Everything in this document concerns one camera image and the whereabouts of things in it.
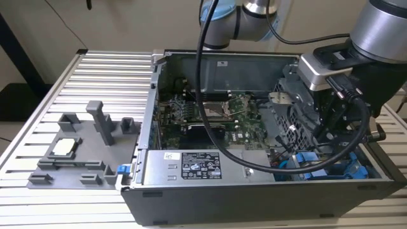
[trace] power cord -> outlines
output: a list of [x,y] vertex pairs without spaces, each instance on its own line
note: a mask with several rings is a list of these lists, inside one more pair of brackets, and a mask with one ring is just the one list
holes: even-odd
[[7,142],[13,142],[10,139],[0,137],[0,140],[7,141]]
[[356,150],[356,148],[358,147],[360,143],[362,142],[366,132],[368,132],[368,128],[369,128],[369,121],[370,121],[370,110],[369,107],[365,103],[365,101],[361,99],[361,97],[358,95],[356,95],[354,93],[352,93],[352,97],[348,98],[348,101],[350,103],[353,103],[361,110],[361,115],[362,115],[362,121],[361,121],[361,127],[357,131],[357,134],[352,140],[352,142],[348,144],[348,146],[345,147],[345,149],[336,154],[330,159],[322,161],[321,163],[316,164],[316,165],[310,165],[310,166],[305,166],[301,168],[275,168],[275,167],[267,167],[267,166],[262,166],[258,165],[255,163],[251,163],[249,161],[245,161],[243,159],[241,159],[239,157],[237,157],[227,149],[226,147],[222,145],[222,143],[219,142],[217,135],[211,129],[211,124],[209,121],[209,117],[206,116],[206,112],[205,112],[205,103],[203,103],[203,95],[202,95],[202,77],[201,77],[201,72],[202,72],[202,58],[203,58],[203,49],[205,49],[205,39],[206,39],[206,35],[209,32],[209,27],[210,27],[210,23],[213,20],[213,16],[214,16],[214,12],[215,12],[215,8],[217,5],[219,3],[219,0],[213,0],[211,6],[210,6],[210,11],[209,11],[209,15],[206,17],[205,20],[205,24],[202,27],[202,32],[201,32],[201,37],[199,37],[199,42],[198,42],[198,48],[197,48],[197,67],[195,67],[195,95],[197,95],[197,104],[198,104],[198,109],[202,115],[202,119],[203,119],[203,125],[205,128],[207,130],[209,136],[213,140],[214,145],[218,147],[219,151],[223,153],[223,155],[233,160],[235,163],[238,163],[239,165],[251,168],[254,170],[262,171],[262,172],[267,172],[267,173],[277,173],[277,174],[302,174],[302,173],[310,173],[314,171],[318,171],[324,168],[326,168],[328,166],[336,164],[350,152],[353,152]]
[[273,34],[275,35],[277,39],[286,43],[286,44],[291,44],[291,45],[300,45],[300,44],[309,44],[309,43],[314,43],[314,42],[322,42],[322,41],[326,41],[326,40],[332,40],[332,39],[337,39],[337,38],[346,38],[346,37],[350,37],[350,34],[349,33],[342,33],[342,34],[337,34],[337,35],[330,35],[330,36],[326,36],[326,37],[320,37],[320,38],[314,38],[314,39],[310,39],[310,40],[304,40],[304,41],[289,41],[286,40],[279,34],[278,32],[275,31],[274,27],[273,27],[273,24],[271,24],[271,19],[270,19],[270,1],[267,3],[267,8],[266,8],[266,18],[267,18],[267,24],[269,24],[269,27],[270,27],[270,30],[273,32]]
[[54,6],[51,5],[51,3],[49,2],[49,0],[45,0],[46,3],[49,4],[49,6],[51,7],[51,9],[54,10],[54,12],[57,13],[58,17],[61,18],[63,24],[66,25],[67,29],[71,31],[71,33],[75,35],[75,37],[78,38],[78,40],[81,41],[81,43],[83,44],[83,46],[86,47],[86,49],[89,49],[89,46],[85,44],[85,42],[82,41],[82,39],[79,38],[79,36],[77,35],[77,33],[74,32],[74,30],[70,28],[70,26],[67,25],[63,17],[59,15],[59,13],[57,12]]
[[404,101],[402,101],[402,103],[401,103],[401,105],[400,105],[400,107],[398,107],[398,109],[396,111],[397,114],[402,111],[405,103],[407,103],[407,96],[405,96]]

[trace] motherboard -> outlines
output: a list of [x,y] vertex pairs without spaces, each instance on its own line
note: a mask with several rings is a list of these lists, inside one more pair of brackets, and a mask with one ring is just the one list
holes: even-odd
[[[226,148],[270,149],[267,131],[251,94],[227,94],[226,101],[206,101],[213,131]],[[217,149],[207,135],[193,93],[161,102],[163,149]]]

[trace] metal table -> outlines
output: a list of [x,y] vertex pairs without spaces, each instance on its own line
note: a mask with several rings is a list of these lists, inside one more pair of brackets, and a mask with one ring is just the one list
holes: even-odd
[[[0,226],[13,229],[142,228],[119,191],[33,190],[26,184],[59,131],[57,121],[63,112],[77,112],[79,119],[91,120],[86,105],[90,100],[102,100],[103,111],[114,120],[133,117],[143,121],[150,65],[151,53],[90,51],[75,56],[0,157]],[[407,176],[407,125],[389,106],[378,121],[388,132],[381,146]],[[388,199],[368,201],[340,219],[186,225],[185,228],[406,229],[406,215],[405,188]]]

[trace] white label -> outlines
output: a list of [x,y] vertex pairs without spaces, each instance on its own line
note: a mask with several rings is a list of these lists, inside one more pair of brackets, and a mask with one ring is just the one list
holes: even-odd
[[73,138],[65,138],[59,140],[53,150],[54,154],[59,156],[67,156],[67,154],[73,151],[74,145],[75,139]]
[[218,61],[218,67],[227,67],[229,62],[227,61]]
[[165,153],[165,160],[179,160],[181,159],[181,153]]
[[289,127],[289,129],[290,129],[293,132],[296,132],[296,131],[298,130],[298,128],[296,127],[296,125],[291,125],[291,126]]

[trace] black cable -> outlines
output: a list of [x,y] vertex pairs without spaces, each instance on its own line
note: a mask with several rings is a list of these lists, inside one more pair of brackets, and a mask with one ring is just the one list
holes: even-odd
[[[195,98],[195,96],[194,96],[194,94],[186,89],[186,91],[189,92],[189,94],[193,96],[193,98],[195,99],[195,101],[197,101],[197,98]],[[227,118],[227,116],[225,115],[225,114],[222,114],[222,113],[219,113],[217,110],[214,110],[214,109],[209,109],[210,111],[214,111],[217,114],[219,114],[219,115],[222,115],[225,118]]]
[[266,145],[266,146],[273,149],[285,148],[285,146],[270,146],[270,145]]
[[0,137],[0,140],[7,141],[7,142],[13,142],[10,139]]
[[199,3],[199,14],[198,14],[198,19],[199,19],[199,26],[202,25],[202,10],[203,10],[203,3],[205,0]]
[[267,172],[267,173],[277,173],[277,174],[302,174],[302,173],[310,173],[314,171],[318,171],[328,166],[336,164],[354,149],[358,147],[358,144],[362,142],[365,138],[365,134],[368,132],[368,127],[369,127],[369,121],[370,121],[370,111],[369,107],[365,103],[365,101],[360,98],[356,97],[350,102],[360,108],[361,114],[362,114],[362,121],[361,121],[361,127],[357,131],[357,135],[353,138],[353,141],[349,143],[349,145],[345,147],[345,149],[334,155],[330,159],[325,160],[324,162],[310,165],[306,167],[301,168],[274,168],[274,167],[267,167],[258,165],[255,163],[251,163],[249,161],[242,160],[239,157],[237,157],[222,145],[219,142],[217,135],[213,131],[211,124],[209,121],[209,118],[206,116],[205,112],[205,104],[203,104],[203,95],[202,95],[202,78],[201,78],[201,72],[202,72],[202,58],[203,58],[203,48],[205,48],[205,39],[210,27],[210,23],[213,20],[215,8],[218,5],[219,0],[213,0],[211,6],[210,6],[210,11],[207,18],[205,20],[203,28],[202,28],[202,33],[199,37],[199,42],[198,42],[198,48],[197,48],[197,67],[195,67],[195,95],[197,95],[197,104],[198,104],[198,109],[202,115],[203,119],[203,125],[207,130],[209,136],[214,142],[214,145],[218,147],[219,151],[223,153],[223,155],[233,160],[235,163],[239,165],[251,168],[254,170]]
[[342,34],[336,34],[336,35],[330,35],[330,36],[326,36],[326,37],[320,37],[320,38],[314,38],[314,39],[309,39],[309,40],[304,40],[304,41],[289,41],[286,40],[279,34],[278,32],[275,31],[274,27],[273,27],[273,24],[271,24],[271,19],[270,19],[270,1],[267,3],[267,8],[266,8],[266,18],[267,18],[267,24],[269,24],[269,27],[270,27],[270,30],[273,32],[273,34],[275,35],[277,39],[286,43],[286,44],[291,44],[291,45],[298,45],[298,44],[309,44],[309,43],[314,43],[314,42],[322,42],[322,41],[326,41],[326,40],[332,40],[332,39],[337,39],[337,38],[346,38],[346,37],[350,37],[350,34],[349,33],[342,33]]
[[321,153],[324,152],[324,150],[321,149],[320,145],[317,144],[317,142],[314,141],[314,134],[312,135],[312,144],[314,146],[314,149],[317,149]]
[[87,45],[83,43],[82,39],[79,38],[79,36],[77,35],[77,33],[74,32],[74,30],[70,28],[70,26],[67,25],[63,17],[59,15],[59,13],[57,12],[55,8],[53,7],[51,3],[49,2],[49,0],[45,0],[46,3],[49,4],[49,6],[51,7],[51,9],[54,10],[54,12],[57,13],[58,17],[61,18],[63,24],[66,25],[67,29],[71,31],[71,33],[75,35],[75,37],[78,38],[78,40],[82,42],[82,44],[85,45],[86,49],[89,49]]
[[330,146],[330,145],[333,145],[333,144],[332,143],[322,143],[322,144],[317,145],[317,147],[316,147],[314,144],[313,144],[313,146],[309,147],[308,150],[316,150],[318,147]]
[[401,110],[404,109],[404,106],[405,106],[405,103],[402,103],[402,104],[400,105],[400,108],[398,108],[397,111],[396,111],[397,114],[398,114],[398,113],[401,112]]

